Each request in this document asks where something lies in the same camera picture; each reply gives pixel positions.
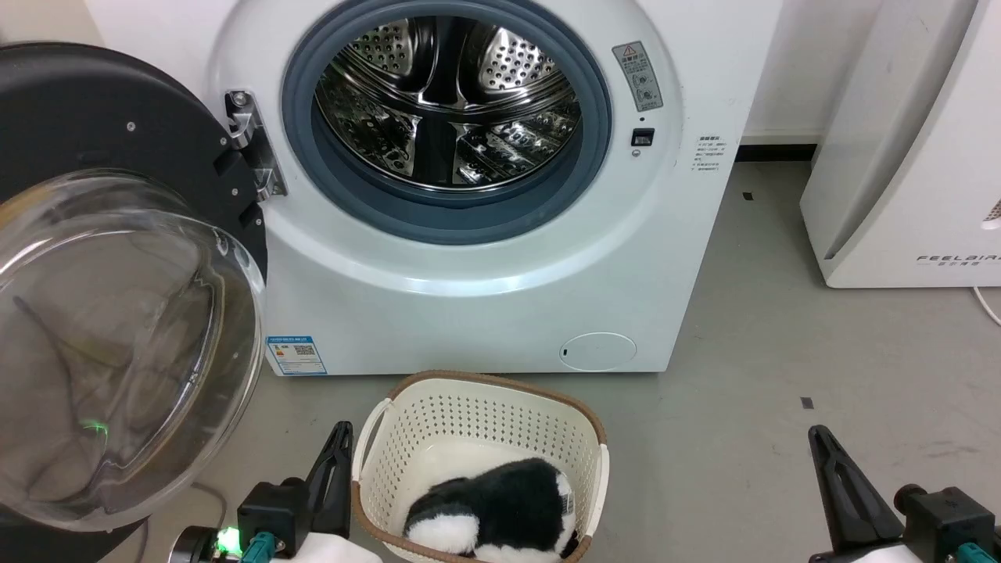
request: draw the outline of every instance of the black baseboard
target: black baseboard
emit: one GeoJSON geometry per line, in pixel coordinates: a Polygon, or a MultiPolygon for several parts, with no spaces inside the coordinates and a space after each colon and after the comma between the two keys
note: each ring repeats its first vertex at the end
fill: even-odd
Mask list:
{"type": "Polygon", "coordinates": [[[742,144],[735,162],[809,162],[816,144],[742,144]]]}

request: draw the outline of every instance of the gray floor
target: gray floor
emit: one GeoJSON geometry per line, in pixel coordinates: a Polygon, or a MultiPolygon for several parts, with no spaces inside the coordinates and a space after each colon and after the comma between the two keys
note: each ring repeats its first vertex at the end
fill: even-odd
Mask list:
{"type": "MultiPolygon", "coordinates": [[[[525,378],[584,400],[608,429],[612,482],[586,561],[798,562],[828,548],[806,441],[818,423],[888,498],[957,485],[1001,510],[1001,328],[965,290],[824,287],[797,208],[808,174],[736,167],[666,373],[525,378]]],[[[1001,310],[1001,293],[985,294],[1001,310]]],[[[226,521],[256,482],[303,475],[331,426],[360,426],[395,381],[264,377],[200,479],[225,493],[226,521]]],[[[181,494],[152,518],[144,561],[218,514],[181,494]]],[[[352,539],[398,561],[358,527],[352,539]]],[[[137,544],[106,561],[134,561],[137,544]]]]}

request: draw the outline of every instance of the door hinge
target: door hinge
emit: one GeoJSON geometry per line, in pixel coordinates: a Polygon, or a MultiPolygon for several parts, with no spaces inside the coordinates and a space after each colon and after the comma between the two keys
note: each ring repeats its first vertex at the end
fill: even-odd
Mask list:
{"type": "Polygon", "coordinates": [[[264,201],[272,195],[285,195],[285,182],[274,159],[274,151],[271,150],[253,95],[244,90],[231,90],[226,92],[225,103],[229,117],[230,145],[243,154],[253,170],[257,200],[264,201]]]}

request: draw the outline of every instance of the black and white stuffed animal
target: black and white stuffed animal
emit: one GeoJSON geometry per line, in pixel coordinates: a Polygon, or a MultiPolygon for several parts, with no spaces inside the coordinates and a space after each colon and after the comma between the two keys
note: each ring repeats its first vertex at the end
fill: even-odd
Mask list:
{"type": "Polygon", "coordinates": [[[541,459],[431,487],[410,507],[406,539],[490,563],[556,563],[577,548],[574,492],[541,459]]]}

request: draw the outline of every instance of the white basket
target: white basket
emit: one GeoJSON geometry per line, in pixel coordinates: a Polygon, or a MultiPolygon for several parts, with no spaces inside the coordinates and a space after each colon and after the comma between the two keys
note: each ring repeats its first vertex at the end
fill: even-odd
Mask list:
{"type": "Polygon", "coordinates": [[[567,561],[576,562],[591,546],[609,484],[609,450],[598,417],[574,399],[528,384],[457,372],[417,374],[382,400],[361,429],[351,464],[354,516],[408,561],[467,563],[473,560],[400,537],[410,505],[442,481],[536,457],[570,478],[581,544],[567,561]]]}

